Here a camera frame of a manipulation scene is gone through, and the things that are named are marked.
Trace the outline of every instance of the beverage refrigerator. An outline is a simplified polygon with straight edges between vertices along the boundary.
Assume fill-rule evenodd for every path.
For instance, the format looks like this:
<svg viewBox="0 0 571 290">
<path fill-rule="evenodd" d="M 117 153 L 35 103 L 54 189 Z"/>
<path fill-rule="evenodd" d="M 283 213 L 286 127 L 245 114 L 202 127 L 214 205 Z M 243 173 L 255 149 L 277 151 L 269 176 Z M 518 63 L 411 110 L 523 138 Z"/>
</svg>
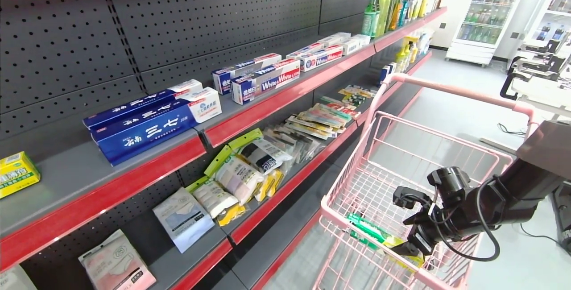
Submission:
<svg viewBox="0 0 571 290">
<path fill-rule="evenodd" d="M 519 3 L 520 0 L 471 0 L 446 59 L 487 66 Z"/>
<path fill-rule="evenodd" d="M 532 25 L 526 35 L 526 42 L 534 40 L 560 40 L 571 29 L 571 2 L 569 0 L 543 0 L 538 4 L 540 10 L 532 18 Z M 565 44 L 559 52 L 571 54 L 571 46 Z"/>
</svg>

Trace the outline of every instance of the white package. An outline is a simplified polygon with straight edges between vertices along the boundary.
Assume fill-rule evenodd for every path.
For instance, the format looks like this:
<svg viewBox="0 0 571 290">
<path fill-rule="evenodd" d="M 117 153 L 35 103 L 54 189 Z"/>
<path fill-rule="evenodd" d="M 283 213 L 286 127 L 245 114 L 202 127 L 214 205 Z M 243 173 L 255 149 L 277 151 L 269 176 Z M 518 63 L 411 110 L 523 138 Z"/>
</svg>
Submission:
<svg viewBox="0 0 571 290">
<path fill-rule="evenodd" d="M 202 205 L 183 187 L 153 209 L 180 253 L 214 227 Z"/>
<path fill-rule="evenodd" d="M 238 203 L 238 199 L 222 190 L 213 178 L 209 178 L 208 181 L 194 190 L 192 195 L 204 206 L 210 217 L 217 217 L 225 209 Z"/>
<path fill-rule="evenodd" d="M 145 290 L 157 282 L 121 230 L 78 259 L 96 290 Z"/>
<path fill-rule="evenodd" d="M 37 290 L 20 264 L 0 273 L 0 290 Z"/>
<path fill-rule="evenodd" d="M 292 158 L 262 138 L 257 138 L 242 146 L 237 153 L 244 156 L 250 164 L 254 164 L 263 175 L 269 174 L 272 170 L 280 167 L 283 162 Z"/>
<path fill-rule="evenodd" d="M 246 204 L 264 176 L 236 155 L 228 156 L 216 172 L 214 179 L 234 194 L 240 205 Z"/>
</svg>

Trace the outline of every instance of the pegboard wall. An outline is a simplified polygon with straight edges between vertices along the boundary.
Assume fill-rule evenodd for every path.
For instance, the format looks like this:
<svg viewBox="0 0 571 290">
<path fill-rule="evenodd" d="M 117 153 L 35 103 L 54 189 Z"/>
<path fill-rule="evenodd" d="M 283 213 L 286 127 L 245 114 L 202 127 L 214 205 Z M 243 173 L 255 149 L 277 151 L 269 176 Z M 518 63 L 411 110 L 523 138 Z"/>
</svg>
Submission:
<svg viewBox="0 0 571 290">
<path fill-rule="evenodd" d="M 0 0 L 0 143 L 360 14 L 368 0 Z"/>
</svg>

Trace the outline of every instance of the black cable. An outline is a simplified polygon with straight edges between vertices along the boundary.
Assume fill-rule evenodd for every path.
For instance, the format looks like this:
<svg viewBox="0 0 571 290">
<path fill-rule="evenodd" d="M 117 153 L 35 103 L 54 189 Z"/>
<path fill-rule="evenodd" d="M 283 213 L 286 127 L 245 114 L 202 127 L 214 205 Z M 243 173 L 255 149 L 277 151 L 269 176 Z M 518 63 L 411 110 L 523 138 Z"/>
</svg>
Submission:
<svg viewBox="0 0 571 290">
<path fill-rule="evenodd" d="M 484 219 L 484 215 L 482 214 L 482 207 L 480 204 L 481 201 L 481 196 L 482 196 L 482 190 L 488 186 L 488 184 L 490 184 L 493 181 L 499 181 L 499 177 L 497 175 L 494 175 L 493 178 L 487 180 L 486 182 L 484 182 L 478 189 L 478 192 L 476 194 L 476 208 L 478 210 L 478 218 L 480 219 L 480 224 L 482 225 L 482 228 L 484 229 L 484 232 L 486 232 L 486 234 L 488 235 L 488 237 L 490 238 L 490 240 L 492 241 L 492 243 L 494 244 L 494 254 L 490 257 L 475 257 L 475 256 L 469 256 L 465 253 L 462 253 L 460 251 L 458 251 L 457 249 L 455 249 L 452 245 L 450 245 L 450 243 L 448 243 L 448 241 L 446 241 L 446 238 L 444 237 L 444 235 L 442 234 L 442 231 L 440 231 L 440 227 L 438 224 L 435 224 L 434 226 L 436 226 L 436 231 L 438 232 L 440 238 L 442 239 L 442 241 L 444 242 L 444 244 L 455 254 L 464 257 L 466 259 L 469 260 L 474 260 L 474 261 L 479 261 L 479 262 L 490 262 L 493 261 L 495 259 L 498 258 L 498 256 L 500 256 L 500 243 L 498 243 L 498 240 L 496 240 L 496 238 L 494 237 L 494 235 L 492 234 L 492 231 L 490 231 L 490 229 L 488 228 L 488 223 L 486 222 L 486 220 Z"/>
<path fill-rule="evenodd" d="M 518 135 L 518 136 L 525 136 L 525 132 L 522 132 L 522 131 L 515 131 L 515 132 L 508 131 L 508 128 L 502 123 L 498 123 L 498 127 L 504 133 L 512 134 L 512 135 Z"/>
<path fill-rule="evenodd" d="M 520 223 L 520 228 L 521 228 L 522 231 L 524 231 L 525 234 L 527 234 L 527 235 L 530 236 L 530 237 L 536 237 L 536 238 L 539 238 L 539 239 L 540 239 L 540 238 L 544 238 L 544 239 L 549 239 L 549 240 L 555 242 L 555 244 L 556 244 L 556 245 L 559 245 L 559 247 L 560 247 L 561 249 L 563 249 L 563 251 L 567 252 L 568 255 L 571 255 L 571 251 L 567 250 L 567 248 L 565 248 L 565 247 L 564 247 L 561 243 L 559 243 L 559 241 L 557 241 L 556 239 L 553 239 L 552 237 L 548 237 L 547 235 L 533 235 L 533 234 L 529 233 L 528 231 L 526 231 L 526 230 L 524 229 L 524 225 L 523 225 L 522 223 Z"/>
</svg>

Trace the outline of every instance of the shopping cart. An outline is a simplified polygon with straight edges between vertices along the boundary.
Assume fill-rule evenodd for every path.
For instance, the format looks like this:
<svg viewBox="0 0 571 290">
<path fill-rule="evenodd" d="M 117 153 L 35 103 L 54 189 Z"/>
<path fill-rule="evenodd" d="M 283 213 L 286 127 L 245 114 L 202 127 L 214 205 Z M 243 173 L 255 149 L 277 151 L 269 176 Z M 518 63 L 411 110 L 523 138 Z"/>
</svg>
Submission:
<svg viewBox="0 0 571 290">
<path fill-rule="evenodd" d="M 416 213 L 420 205 L 413 210 L 393 205 L 392 195 L 398 186 L 422 191 L 439 204 L 436 191 L 426 181 L 426 175 L 433 170 L 459 166 L 475 186 L 512 162 L 507 154 L 376 112 L 374 107 L 391 81 L 416 84 L 524 113 L 529 117 L 527 136 L 538 126 L 534 109 L 526 103 L 431 83 L 402 73 L 387 77 L 366 115 L 356 149 L 323 197 L 320 223 L 334 236 L 334 242 L 314 285 L 315 290 L 451 290 L 467 287 L 471 260 L 439 244 L 434 254 L 424 258 L 424 264 L 418 267 L 349 222 L 348 216 L 357 214 L 392 236 L 406 240 L 410 225 L 406 226 L 402 221 Z M 378 136 L 380 128 L 385 131 Z M 480 236 L 473 237 L 452 243 L 452 246 L 467 255 L 475 255 L 480 239 Z"/>
</svg>

